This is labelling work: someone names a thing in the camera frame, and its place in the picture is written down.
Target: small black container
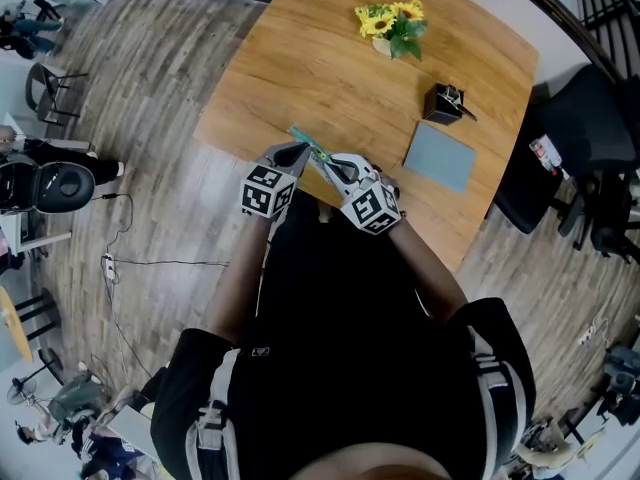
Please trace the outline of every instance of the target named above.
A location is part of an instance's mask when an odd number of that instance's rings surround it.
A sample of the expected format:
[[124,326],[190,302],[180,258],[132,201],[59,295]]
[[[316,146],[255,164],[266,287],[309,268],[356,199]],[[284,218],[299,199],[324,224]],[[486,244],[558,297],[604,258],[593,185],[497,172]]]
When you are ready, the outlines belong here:
[[[447,86],[443,84],[434,85],[424,97],[424,111],[422,119],[449,125],[455,123],[462,117],[460,112],[451,103],[438,94],[445,94]],[[460,91],[460,99],[464,105],[464,91]]]

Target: table top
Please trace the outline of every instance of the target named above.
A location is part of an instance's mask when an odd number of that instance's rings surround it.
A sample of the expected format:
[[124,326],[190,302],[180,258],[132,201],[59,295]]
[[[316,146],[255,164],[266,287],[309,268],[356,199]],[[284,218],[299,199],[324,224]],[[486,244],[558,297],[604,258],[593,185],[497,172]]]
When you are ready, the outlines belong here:
[[16,311],[16,307],[11,302],[11,298],[4,287],[0,286],[0,306],[2,306],[2,319],[5,327],[9,330],[13,342],[25,361],[33,363],[33,354],[29,346],[29,340],[22,328],[22,322]]
[[[354,8],[410,0],[273,0],[227,67],[195,136],[243,160],[292,140],[292,125],[329,152],[358,153],[398,180],[400,207],[451,269],[469,249],[504,173],[536,72],[537,51],[470,0],[421,0],[422,62],[391,60],[358,33]],[[436,83],[465,91],[477,117],[429,123],[477,153],[465,193],[402,167]],[[312,168],[300,187],[340,206]]]

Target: power strip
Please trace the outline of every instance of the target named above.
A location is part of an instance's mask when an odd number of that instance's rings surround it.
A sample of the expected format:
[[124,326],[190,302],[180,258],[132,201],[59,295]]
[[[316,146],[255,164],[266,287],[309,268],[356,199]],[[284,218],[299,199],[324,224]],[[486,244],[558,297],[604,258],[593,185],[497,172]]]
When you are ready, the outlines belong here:
[[107,252],[103,256],[103,258],[104,258],[104,269],[107,274],[107,279],[109,279],[110,281],[113,281],[116,278],[116,274],[114,270],[115,261],[113,260],[113,255]]

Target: backpack strap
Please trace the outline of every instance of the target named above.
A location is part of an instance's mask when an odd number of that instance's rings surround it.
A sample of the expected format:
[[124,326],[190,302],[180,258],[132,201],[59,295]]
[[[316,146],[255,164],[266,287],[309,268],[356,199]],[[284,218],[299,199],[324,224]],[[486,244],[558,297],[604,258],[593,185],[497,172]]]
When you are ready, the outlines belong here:
[[185,451],[192,480],[202,480],[198,450],[213,453],[219,459],[216,470],[220,471],[221,480],[240,480],[235,428],[226,415],[231,374],[239,353],[240,349],[234,349],[224,355],[211,381],[209,402],[187,431]]
[[468,326],[468,330],[485,420],[487,458],[482,480],[489,480],[522,439],[527,419],[526,397],[513,367],[499,361],[493,347],[473,327]]

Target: railing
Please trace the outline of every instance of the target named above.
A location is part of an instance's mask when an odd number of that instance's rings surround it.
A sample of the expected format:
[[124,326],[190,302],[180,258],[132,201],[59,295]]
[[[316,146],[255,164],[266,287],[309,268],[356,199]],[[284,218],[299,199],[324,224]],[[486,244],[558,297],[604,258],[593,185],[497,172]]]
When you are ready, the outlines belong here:
[[607,52],[589,30],[559,0],[531,0],[547,14],[584,52],[589,60],[599,66],[615,82],[624,77]]
[[627,78],[640,73],[640,18],[631,0],[580,0],[582,22]]

